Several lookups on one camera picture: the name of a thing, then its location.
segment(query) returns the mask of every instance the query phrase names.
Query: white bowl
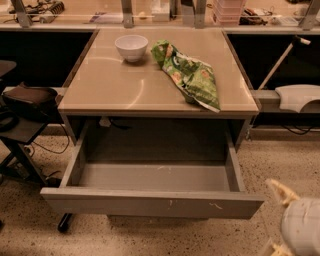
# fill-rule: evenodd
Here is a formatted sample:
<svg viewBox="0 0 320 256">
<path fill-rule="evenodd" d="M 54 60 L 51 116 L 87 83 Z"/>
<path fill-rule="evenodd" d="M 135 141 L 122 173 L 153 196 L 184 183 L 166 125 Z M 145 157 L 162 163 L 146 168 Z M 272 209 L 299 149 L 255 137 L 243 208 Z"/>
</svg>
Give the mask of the white bowl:
<svg viewBox="0 0 320 256">
<path fill-rule="evenodd" d="M 136 62 L 144 56 L 148 39 L 139 35 L 121 36 L 116 39 L 115 46 L 128 62 Z"/>
</svg>

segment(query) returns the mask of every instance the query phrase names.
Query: countertop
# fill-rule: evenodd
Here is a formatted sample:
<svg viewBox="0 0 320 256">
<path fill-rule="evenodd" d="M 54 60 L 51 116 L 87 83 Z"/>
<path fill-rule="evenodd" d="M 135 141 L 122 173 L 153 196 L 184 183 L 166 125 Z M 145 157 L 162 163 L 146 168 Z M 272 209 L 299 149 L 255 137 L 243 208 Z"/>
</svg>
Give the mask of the countertop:
<svg viewBox="0 0 320 256">
<path fill-rule="evenodd" d="M 127 63 L 117 52 L 114 41 L 125 34 L 139 34 L 148 38 L 148 49 L 140 62 Z M 219 113 L 185 102 L 171 78 L 152 59 L 150 50 L 158 39 L 167 39 L 180 52 L 212 66 L 221 107 Z M 79 115 L 135 112 L 219 117 L 254 115 L 259 111 L 221 28 L 180 27 L 100 29 L 59 110 L 64 114 Z"/>
</svg>

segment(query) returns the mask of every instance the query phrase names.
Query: green snack bag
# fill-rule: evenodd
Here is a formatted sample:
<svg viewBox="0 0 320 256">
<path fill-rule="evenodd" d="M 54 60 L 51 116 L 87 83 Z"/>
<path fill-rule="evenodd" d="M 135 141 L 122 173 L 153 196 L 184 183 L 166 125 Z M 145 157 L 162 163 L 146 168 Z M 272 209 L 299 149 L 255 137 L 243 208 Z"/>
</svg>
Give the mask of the green snack bag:
<svg viewBox="0 0 320 256">
<path fill-rule="evenodd" d="M 220 111 L 215 78 L 209 64 L 180 53 L 167 40 L 157 41 L 151 53 L 188 103 L 198 103 L 209 110 Z"/>
</svg>

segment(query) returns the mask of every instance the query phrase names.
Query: desk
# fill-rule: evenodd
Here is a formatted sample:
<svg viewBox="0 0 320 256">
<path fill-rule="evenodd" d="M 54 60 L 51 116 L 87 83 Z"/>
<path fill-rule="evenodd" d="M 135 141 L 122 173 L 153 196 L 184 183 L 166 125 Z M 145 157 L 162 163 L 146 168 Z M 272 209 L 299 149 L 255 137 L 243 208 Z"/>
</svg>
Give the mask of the desk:
<svg viewBox="0 0 320 256">
<path fill-rule="evenodd" d="M 129 64 L 117 53 L 114 41 L 125 34 L 148 38 L 142 61 Z M 152 60 L 162 38 L 212 65 L 219 113 L 186 103 Z M 221 29 L 101 29 L 59 111 L 76 147 L 60 187 L 41 191 L 58 212 L 247 219 L 263 202 L 245 193 L 236 156 L 259 109 Z M 74 117 L 101 116 L 132 129 L 87 121 L 76 137 Z"/>
</svg>

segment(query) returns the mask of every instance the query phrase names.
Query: wire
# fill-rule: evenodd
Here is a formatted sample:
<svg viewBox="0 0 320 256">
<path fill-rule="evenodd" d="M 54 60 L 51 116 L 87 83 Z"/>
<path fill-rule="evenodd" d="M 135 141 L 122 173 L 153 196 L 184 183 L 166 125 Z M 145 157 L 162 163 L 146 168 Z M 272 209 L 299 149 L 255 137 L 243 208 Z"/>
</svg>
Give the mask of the wire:
<svg viewBox="0 0 320 256">
<path fill-rule="evenodd" d="M 287 129 L 288 131 L 296 134 L 296 135 L 305 135 L 305 134 L 307 134 L 307 133 L 309 133 L 309 132 L 319 132 L 319 131 L 312 131 L 312 129 L 318 128 L 318 127 L 316 127 L 316 126 L 311 126 L 311 127 L 309 127 L 309 128 L 306 128 L 306 129 L 299 128 L 299 127 L 297 127 L 297 126 L 293 126 L 296 130 L 298 130 L 298 131 L 300 131 L 300 132 L 294 131 L 293 129 L 291 129 L 291 128 L 285 126 L 285 125 L 282 125 L 282 127 L 285 128 L 285 129 Z"/>
<path fill-rule="evenodd" d="M 62 127 L 62 129 L 63 129 L 63 131 L 64 131 L 64 133 L 65 133 L 65 135 L 66 135 L 66 137 L 67 137 L 67 145 L 65 146 L 65 148 L 64 148 L 62 151 L 60 151 L 60 152 L 53 151 L 53 150 L 48 149 L 48 148 L 46 148 L 46 147 L 44 147 L 44 146 L 42 146 L 42 145 L 40 145 L 40 144 L 38 144 L 38 143 L 36 143 L 36 142 L 32 142 L 32 143 L 34 143 L 34 144 L 37 145 L 38 147 L 40 147 L 40 148 L 42 148 L 42 149 L 44 149 L 44 150 L 46 150 L 46 151 L 48 151 L 48 152 L 51 152 L 51 153 L 54 153 L 54 154 L 62 154 L 62 153 L 64 153 L 64 152 L 67 150 L 67 148 L 69 147 L 70 138 L 69 138 L 69 136 L 68 136 L 68 133 L 67 133 L 66 129 L 63 127 L 63 125 L 60 124 L 60 126 Z"/>
</svg>

